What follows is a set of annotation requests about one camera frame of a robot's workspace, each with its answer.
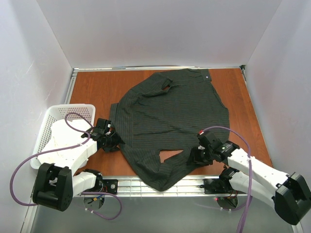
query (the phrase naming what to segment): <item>floor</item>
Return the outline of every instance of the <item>floor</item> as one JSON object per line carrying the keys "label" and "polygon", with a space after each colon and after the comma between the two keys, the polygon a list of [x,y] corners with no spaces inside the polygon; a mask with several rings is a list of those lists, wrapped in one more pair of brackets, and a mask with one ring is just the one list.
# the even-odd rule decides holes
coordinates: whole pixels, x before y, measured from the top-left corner
{"label": "floor", "polygon": [[[79,72],[70,103],[93,104],[96,107],[95,122],[99,117],[109,119],[110,105],[118,102],[131,87],[154,72],[159,70]],[[252,156],[272,166],[241,70],[210,69],[209,72],[213,86],[229,110],[230,128],[248,141]],[[229,140],[246,150],[245,144],[233,133],[230,133]],[[177,153],[162,151],[160,157],[164,160]],[[105,176],[135,175],[120,151],[104,153],[100,150],[90,157],[86,167],[81,170],[85,168],[101,171]],[[222,170],[223,164],[215,162],[212,166],[196,169],[191,175],[218,175]]]}

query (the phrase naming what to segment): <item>white wall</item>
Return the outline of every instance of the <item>white wall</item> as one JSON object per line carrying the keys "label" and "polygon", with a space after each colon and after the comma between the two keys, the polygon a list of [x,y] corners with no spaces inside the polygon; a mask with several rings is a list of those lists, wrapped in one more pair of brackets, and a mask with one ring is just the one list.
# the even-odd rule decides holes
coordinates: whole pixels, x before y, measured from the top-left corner
{"label": "white wall", "polygon": [[281,0],[37,0],[72,67],[246,64]]}
{"label": "white wall", "polygon": [[[0,1],[0,232],[20,232],[27,208],[9,193],[16,166],[33,152],[48,107],[63,103],[71,67],[35,0]],[[22,167],[15,192],[30,201],[30,165]]]}
{"label": "white wall", "polygon": [[[246,66],[246,81],[275,168],[311,186],[311,1],[283,0]],[[311,229],[311,213],[302,220]]]}

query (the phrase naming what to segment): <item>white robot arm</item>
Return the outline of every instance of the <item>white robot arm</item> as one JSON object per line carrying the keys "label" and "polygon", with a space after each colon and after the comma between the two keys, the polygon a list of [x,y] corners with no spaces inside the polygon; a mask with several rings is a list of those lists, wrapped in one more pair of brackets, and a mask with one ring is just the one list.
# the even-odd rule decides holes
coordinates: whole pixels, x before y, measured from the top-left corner
{"label": "white robot arm", "polygon": [[[233,190],[248,193],[248,154],[230,141],[222,143],[210,131],[201,131],[198,138],[200,146],[192,148],[189,162],[211,165],[215,160],[229,166],[222,171],[219,179],[203,187],[219,193]],[[311,192],[305,179],[297,173],[289,175],[278,171],[255,157],[251,158],[251,162],[251,196],[273,207],[289,224],[297,225],[311,209]]]}
{"label": "white robot arm", "polygon": [[81,135],[80,132],[69,128],[63,120],[54,123],[51,130],[51,140],[44,150],[73,144],[81,145],[74,149],[38,156],[41,166],[35,180],[33,202],[64,211],[74,196],[86,190],[99,192],[103,188],[103,176],[99,171],[86,169],[75,175],[78,168],[99,149],[107,152],[119,150],[117,145],[123,141],[111,128],[111,122],[101,118],[98,119],[96,127],[87,130],[91,140],[83,145],[82,142],[87,135],[85,133]]}

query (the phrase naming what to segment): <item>cable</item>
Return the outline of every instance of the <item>cable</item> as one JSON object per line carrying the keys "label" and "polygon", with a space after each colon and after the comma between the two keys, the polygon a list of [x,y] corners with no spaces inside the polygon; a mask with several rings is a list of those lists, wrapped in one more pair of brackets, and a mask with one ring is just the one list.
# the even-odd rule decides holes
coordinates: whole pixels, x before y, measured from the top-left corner
{"label": "cable", "polygon": [[253,178],[253,170],[252,170],[252,161],[251,161],[251,148],[248,144],[248,142],[241,136],[239,135],[237,132],[235,132],[234,130],[232,129],[229,129],[227,127],[223,127],[223,126],[211,126],[211,127],[208,127],[206,129],[203,129],[203,132],[207,131],[207,130],[210,130],[210,129],[215,129],[215,128],[218,128],[218,129],[225,129],[225,130],[229,130],[231,132],[233,132],[235,135],[237,135],[240,139],[242,139],[242,141],[246,144],[247,146],[247,150],[248,150],[248,158],[249,158],[249,182],[248,182],[248,191],[247,191],[247,198],[246,198],[246,203],[245,203],[245,209],[244,209],[244,212],[241,216],[241,219],[239,221],[239,224],[238,224],[238,228],[237,228],[237,232],[238,233],[241,233],[243,231],[243,228],[244,228],[244,225],[245,225],[245,221],[246,221],[246,216],[247,216],[247,212],[248,212],[248,209],[249,209],[249,205],[250,205],[250,202],[252,200],[251,198],[251,190],[252,190],[252,178]]}
{"label": "cable", "polygon": [[[84,145],[85,143],[87,143],[87,142],[90,140],[91,135],[89,134],[89,132],[76,129],[76,128],[74,128],[73,126],[71,126],[71,125],[68,123],[67,118],[68,118],[68,116],[70,116],[70,115],[77,115],[77,116],[79,116],[80,118],[82,118],[83,120],[85,120],[92,128],[93,128],[93,125],[92,125],[91,123],[89,123],[82,115],[80,115],[80,114],[78,114],[78,113],[68,113],[68,114],[65,115],[65,118],[64,118],[65,123],[66,123],[70,128],[72,128],[73,130],[75,130],[75,131],[78,131],[78,132],[81,132],[81,133],[86,133],[86,134],[87,134],[87,139],[86,139],[84,142],[82,142],[81,144],[77,144],[77,145],[74,145],[74,146],[64,147],[64,148],[59,148],[59,149],[54,149],[54,150],[47,150],[47,151],[43,151],[43,152],[34,154],[34,155],[28,157],[27,159],[25,159],[23,162],[21,162],[21,163],[17,166],[17,168],[14,170],[14,172],[13,172],[13,174],[12,174],[12,176],[11,176],[11,179],[10,179],[10,193],[11,193],[11,196],[12,196],[13,200],[14,200],[16,203],[18,203],[18,204],[20,204],[20,205],[23,205],[23,206],[36,206],[36,205],[37,205],[37,204],[35,204],[35,203],[24,203],[24,202],[21,202],[20,200],[17,199],[17,197],[16,197],[15,194],[14,194],[13,182],[14,182],[14,178],[15,178],[15,176],[16,176],[18,170],[21,168],[21,166],[23,166],[27,161],[29,161],[29,160],[31,160],[32,158],[35,158],[35,157],[37,157],[37,156],[39,156],[39,155],[46,154],[46,153],[51,153],[51,152],[56,152],[56,151],[61,151],[61,150],[68,150],[68,149],[77,148],[77,147],[79,147],[79,146],[81,146],[81,145]],[[111,193],[104,193],[104,192],[83,192],[82,194],[100,194],[100,197],[101,197],[102,195],[109,195],[109,196],[113,196],[114,198],[116,198],[116,199],[118,200],[118,202],[120,203],[120,210],[119,210],[119,212],[118,212],[114,217],[105,217],[105,216],[101,215],[100,213],[97,213],[96,211],[93,211],[92,209],[87,208],[90,212],[95,213],[96,215],[98,215],[98,216],[100,216],[100,217],[102,217],[102,218],[104,218],[104,219],[106,219],[106,220],[113,220],[113,219],[116,219],[116,218],[120,215],[120,213],[121,213],[121,211],[122,211],[123,206],[122,206],[121,199],[120,199],[119,197],[117,197],[116,195],[114,195],[114,194],[111,194]]]}
{"label": "cable", "polygon": [[102,196],[104,196],[104,194],[101,194],[98,197],[92,198],[92,200],[90,202],[88,202],[88,204],[91,204],[92,202],[96,201],[97,199],[101,198]]}
{"label": "cable", "polygon": [[237,196],[238,196],[238,191],[236,191],[236,193],[235,193],[235,195],[234,195],[234,197],[232,197],[232,198],[236,198]]}
{"label": "cable", "polygon": [[233,192],[234,192],[234,190],[232,190],[231,194],[228,197],[226,197],[226,198],[231,198]]}
{"label": "cable", "polygon": [[103,218],[103,219],[106,219],[106,220],[114,220],[114,219],[116,219],[116,218],[121,214],[121,212],[122,212],[122,209],[123,209],[122,201],[121,201],[121,199],[120,199],[118,196],[116,196],[116,195],[114,195],[114,194],[111,194],[111,193],[103,193],[103,192],[83,192],[82,194],[83,194],[83,195],[94,195],[94,194],[96,194],[96,195],[100,195],[100,196],[102,196],[102,195],[109,195],[109,196],[112,196],[112,197],[114,197],[115,199],[118,200],[118,202],[119,202],[119,204],[120,204],[120,209],[119,209],[118,213],[117,213],[115,216],[113,216],[113,217],[106,217],[106,216],[104,216],[104,215],[102,215],[102,214],[100,214],[100,213],[98,213],[98,212],[96,212],[96,211],[94,211],[94,210],[92,210],[92,209],[90,209],[90,208],[85,208],[86,210],[89,210],[91,213],[94,213],[94,214],[96,214],[97,216],[99,216],[99,217],[101,217],[101,218]]}
{"label": "cable", "polygon": [[230,198],[227,198],[227,202],[229,203],[229,205],[231,205],[232,207],[236,208],[237,206],[233,204],[233,202],[230,200]]}

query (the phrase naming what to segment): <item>white plastic basket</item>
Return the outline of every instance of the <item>white plastic basket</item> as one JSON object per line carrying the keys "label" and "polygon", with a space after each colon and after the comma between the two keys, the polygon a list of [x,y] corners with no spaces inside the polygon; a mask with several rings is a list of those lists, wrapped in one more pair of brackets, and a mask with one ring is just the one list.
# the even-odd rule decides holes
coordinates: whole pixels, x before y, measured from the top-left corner
{"label": "white plastic basket", "polygon": [[[43,122],[38,134],[37,141],[35,143],[34,154],[37,154],[43,150],[45,145],[51,138],[51,126],[54,122],[65,118],[67,113],[79,113],[92,125],[95,118],[95,107],[92,104],[60,104],[50,107],[43,118]],[[68,119],[80,119],[78,116],[71,115]],[[39,169],[41,163],[37,158],[33,158],[30,161],[30,165],[34,169]]]}

